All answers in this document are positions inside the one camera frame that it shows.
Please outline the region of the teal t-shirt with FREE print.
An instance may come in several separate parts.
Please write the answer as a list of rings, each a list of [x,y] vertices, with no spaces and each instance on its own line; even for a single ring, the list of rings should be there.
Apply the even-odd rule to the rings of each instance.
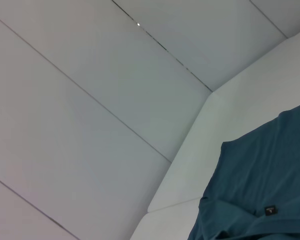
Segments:
[[[187,240],[300,240],[300,105],[221,145]]]

